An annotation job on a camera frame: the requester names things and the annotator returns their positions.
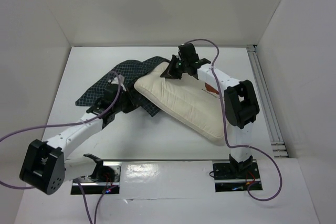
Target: cream pillow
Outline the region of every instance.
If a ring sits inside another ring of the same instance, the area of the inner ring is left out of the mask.
[[[181,80],[160,78],[168,63],[139,78],[135,89],[161,110],[188,125],[214,143],[224,137],[219,96],[207,91],[205,83],[188,74]]]

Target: dark green cloth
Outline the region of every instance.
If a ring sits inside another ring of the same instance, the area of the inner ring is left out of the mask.
[[[116,65],[112,71],[124,76],[124,86],[137,103],[143,107],[149,115],[155,116],[160,109],[134,89],[134,83],[142,76],[145,76],[163,62],[169,62],[159,56],[155,56],[144,62],[138,60],[126,60]],[[102,97],[108,80],[113,80],[114,74],[108,72],[99,81],[92,85],[77,101],[76,106],[93,106],[95,101]]]

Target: white wall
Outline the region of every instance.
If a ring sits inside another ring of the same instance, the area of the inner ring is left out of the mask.
[[[0,136],[45,124],[70,50],[45,0],[0,0]],[[43,130],[0,143],[0,179],[18,179],[28,143]],[[0,186],[1,223],[14,223],[22,191]]]
[[[336,218],[336,0],[281,0],[257,53],[322,224]]]
[[[47,0],[72,45],[259,42],[280,0]]]

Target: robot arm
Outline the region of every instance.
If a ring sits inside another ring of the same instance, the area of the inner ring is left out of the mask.
[[[102,117],[96,118],[111,105],[117,92],[118,85],[109,83],[103,97],[87,110],[75,126],[47,141],[32,141],[20,171],[20,179],[51,195],[64,181],[84,175],[90,175],[92,179],[101,179],[104,178],[104,174],[113,173],[110,168],[103,166],[103,160],[91,154],[76,159],[68,157],[86,139],[112,122],[117,113],[128,113],[138,107],[128,92],[122,90],[115,105]]]
[[[173,55],[169,66],[161,74],[161,77],[180,79],[183,73],[188,73],[212,87],[217,86],[211,71],[210,61],[200,60],[193,44],[179,46],[178,56]],[[248,80],[234,79],[216,68],[214,71],[224,93],[226,118],[231,125],[235,126],[234,144],[249,145],[252,124],[259,113],[253,85]],[[84,175],[90,175],[92,179],[101,179],[104,178],[104,174],[112,173],[113,171],[108,170],[110,168],[104,167],[103,160],[91,154],[85,154],[76,159],[68,159],[68,157],[86,139],[103,130],[106,125],[112,122],[115,114],[121,111],[128,113],[138,107],[129,93],[123,90],[113,108],[103,116],[85,123],[109,108],[117,96],[117,89],[117,84],[108,83],[103,97],[99,98],[95,105],[87,110],[76,126],[67,128],[47,141],[34,140],[31,142],[20,172],[20,179],[51,195],[64,181]],[[249,148],[234,148],[229,158],[233,170],[237,173],[252,164]]]
[[[225,116],[234,126],[236,138],[232,145],[250,145],[253,122],[260,112],[253,84],[249,80],[239,81],[214,67],[225,102]],[[207,59],[199,59],[193,44],[179,46],[178,56],[173,55],[167,69],[161,77],[181,79],[183,73],[202,80],[212,87],[217,87],[212,66]],[[250,148],[233,148],[230,164],[234,172],[240,173],[252,164]]]

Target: black bracket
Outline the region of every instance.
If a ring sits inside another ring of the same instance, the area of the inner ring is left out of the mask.
[[[183,73],[197,77],[197,70],[204,64],[211,63],[207,59],[199,59],[196,49],[192,43],[182,44],[179,46],[178,57],[172,56],[168,67],[160,77],[166,79],[181,79]]]
[[[92,179],[93,181],[96,180],[104,181],[106,179],[105,175],[107,175],[111,181],[114,181],[115,176],[114,170],[109,166],[104,166],[104,161],[102,159],[92,154],[84,154],[84,157],[92,159],[97,164],[93,170],[93,173],[89,176],[90,179]]]
[[[252,173],[255,178],[260,178],[258,164],[252,162],[252,164],[241,172],[232,170],[230,163],[214,163],[213,172],[215,180],[233,180],[233,179],[245,179],[247,173]]]
[[[20,179],[51,195],[62,185],[64,178],[64,154],[61,148],[53,148],[40,140],[32,141],[20,171]]]
[[[239,174],[243,171],[245,171],[246,169],[248,169],[252,163],[253,163],[253,157],[250,156],[247,160],[245,161],[241,161],[241,162],[237,162],[232,156],[231,154],[229,155],[229,161],[230,161],[230,168],[231,170],[235,173],[235,174]]]
[[[241,81],[234,87],[228,87],[224,91],[224,101],[227,120],[240,129],[248,123],[253,123],[260,112],[256,92],[249,80]]]
[[[114,101],[118,93],[118,85],[114,83],[108,83],[104,90],[104,95],[101,98],[98,98],[94,105],[87,110],[87,113],[93,113],[95,115],[101,114],[106,110],[111,103]],[[110,122],[114,120],[114,117],[119,112],[129,113],[139,105],[134,102],[127,91],[120,91],[117,102],[105,115],[101,118],[103,119],[103,128],[105,128]]]

